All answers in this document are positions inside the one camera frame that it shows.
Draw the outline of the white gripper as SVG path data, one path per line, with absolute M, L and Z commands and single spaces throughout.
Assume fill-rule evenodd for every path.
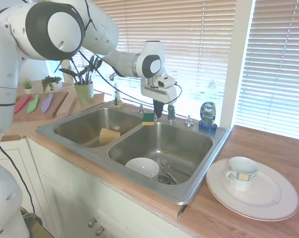
M 153 109 L 156 117 L 162 116 L 164 103 L 175 103 L 177 92 L 175 86 L 168 88 L 152 88 L 146 83 L 141 83 L 141 94 L 153 99 Z

